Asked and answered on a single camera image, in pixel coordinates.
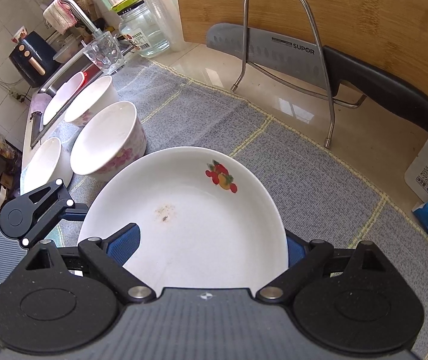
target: white bowl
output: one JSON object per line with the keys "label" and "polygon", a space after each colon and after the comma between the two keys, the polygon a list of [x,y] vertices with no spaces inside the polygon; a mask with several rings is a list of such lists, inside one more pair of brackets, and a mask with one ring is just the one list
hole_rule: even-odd
{"label": "white bowl", "polygon": [[74,74],[69,81],[64,83],[45,108],[42,123],[45,126],[59,112],[62,106],[84,85],[86,75],[84,72]]}
{"label": "white bowl", "polygon": [[164,287],[255,294],[288,268],[271,196],[242,164],[214,150],[176,147],[129,165],[95,199],[79,242],[129,223],[139,225],[141,241],[124,268],[157,295]]}
{"label": "white bowl", "polygon": [[24,178],[24,193],[62,179],[68,186],[72,179],[69,153],[62,147],[59,138],[50,138],[36,151],[29,163]]}
{"label": "white bowl", "polygon": [[103,76],[85,87],[66,110],[64,121],[85,126],[105,107],[119,101],[111,76]]}
{"label": "white bowl", "polygon": [[80,132],[70,155],[78,175],[109,181],[142,157],[147,139],[133,103],[121,101],[103,109]]}

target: supor logo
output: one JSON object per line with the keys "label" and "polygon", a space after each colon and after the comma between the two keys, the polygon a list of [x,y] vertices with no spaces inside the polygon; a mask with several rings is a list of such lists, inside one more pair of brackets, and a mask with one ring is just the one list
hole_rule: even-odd
{"label": "supor logo", "polygon": [[313,49],[311,49],[309,47],[301,46],[301,45],[299,45],[297,43],[288,42],[287,40],[282,40],[282,39],[279,39],[279,38],[272,38],[272,41],[275,42],[275,43],[284,44],[284,45],[286,45],[288,47],[293,47],[294,49],[297,49],[297,50],[300,50],[300,51],[305,51],[306,53],[309,53],[309,54],[312,54],[312,55],[315,54],[315,52],[314,52]]}

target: metal wire stand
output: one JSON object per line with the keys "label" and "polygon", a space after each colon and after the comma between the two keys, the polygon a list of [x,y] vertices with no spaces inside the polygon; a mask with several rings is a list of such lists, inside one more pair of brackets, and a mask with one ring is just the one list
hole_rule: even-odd
{"label": "metal wire stand", "polygon": [[266,76],[274,79],[277,82],[280,82],[281,84],[288,86],[289,88],[292,88],[292,89],[295,89],[299,92],[305,93],[306,95],[311,95],[311,96],[315,96],[315,97],[323,99],[323,100],[327,100],[329,103],[329,112],[331,114],[331,121],[330,121],[330,125],[329,125],[329,130],[327,133],[327,137],[326,137],[326,140],[324,142],[324,147],[328,149],[331,146],[332,133],[334,132],[334,124],[335,124],[334,103],[336,103],[338,105],[342,105],[343,107],[347,107],[347,108],[357,108],[366,99],[366,96],[362,95],[356,103],[348,103],[348,102],[344,102],[342,100],[338,100],[338,99],[335,99],[332,97],[332,91],[331,91],[331,86],[329,84],[326,62],[324,59],[324,54],[322,52],[322,43],[320,42],[319,31],[317,30],[316,21],[314,20],[314,15],[312,14],[312,10],[310,9],[310,6],[309,6],[307,0],[300,0],[300,1],[302,3],[302,6],[304,7],[304,10],[306,11],[307,17],[309,19],[310,27],[311,27],[312,33],[314,35],[316,47],[317,47],[319,57],[320,57],[320,64],[322,67],[322,71],[324,73],[325,90],[327,92],[327,95],[323,95],[322,93],[310,91],[308,89],[301,88],[297,85],[291,84],[290,82],[287,82],[283,79],[280,79],[279,77],[273,75],[272,73],[269,73],[266,69],[261,68],[259,65],[255,64],[253,62],[250,62],[248,60],[248,52],[249,52],[249,39],[248,39],[248,34],[249,34],[249,30],[248,30],[249,29],[248,28],[249,0],[244,0],[244,31],[243,31],[243,38],[242,38],[242,71],[241,71],[239,78],[235,82],[235,84],[232,85],[231,90],[234,92],[237,89],[237,87],[239,86],[239,83],[241,82],[242,78],[246,74],[246,65],[249,64],[253,68],[260,71],[261,73],[264,73]]}

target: kitchen knife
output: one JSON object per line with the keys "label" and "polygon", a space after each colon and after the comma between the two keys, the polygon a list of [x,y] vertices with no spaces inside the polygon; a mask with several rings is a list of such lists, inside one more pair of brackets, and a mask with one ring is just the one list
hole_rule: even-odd
{"label": "kitchen knife", "polygon": [[[218,23],[207,32],[206,45],[242,59],[243,28]],[[325,89],[317,46],[275,32],[249,28],[248,60]],[[332,95],[341,81],[354,85],[388,111],[428,132],[428,96],[405,80],[380,68],[323,47]]]}

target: wooden board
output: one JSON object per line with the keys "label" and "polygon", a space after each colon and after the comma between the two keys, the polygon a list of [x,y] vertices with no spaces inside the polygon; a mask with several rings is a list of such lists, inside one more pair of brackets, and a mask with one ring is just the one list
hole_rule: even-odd
{"label": "wooden board", "polygon": [[[242,24],[243,1],[179,0],[185,40],[205,43],[213,24]],[[307,1],[323,44],[385,69],[428,95],[428,0]],[[299,0],[250,0],[249,26],[314,41]]]}

